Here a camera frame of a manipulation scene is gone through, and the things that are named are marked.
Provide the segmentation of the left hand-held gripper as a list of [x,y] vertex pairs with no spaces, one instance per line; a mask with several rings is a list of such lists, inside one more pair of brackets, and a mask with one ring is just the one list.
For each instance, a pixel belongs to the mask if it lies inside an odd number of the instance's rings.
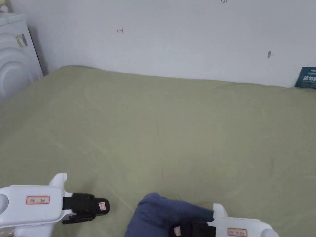
[[[1,237],[50,237],[54,226],[83,223],[109,213],[110,203],[92,194],[66,192],[66,173],[48,185],[11,185],[0,189]],[[72,196],[72,210],[63,209],[63,198]]]

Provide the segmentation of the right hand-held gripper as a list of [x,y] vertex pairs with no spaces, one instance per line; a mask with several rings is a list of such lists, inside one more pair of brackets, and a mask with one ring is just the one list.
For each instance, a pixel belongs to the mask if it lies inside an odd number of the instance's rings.
[[[194,237],[194,223],[175,224],[169,237]],[[213,205],[213,221],[195,225],[196,237],[278,237],[271,225],[258,219],[229,217],[224,206]]]

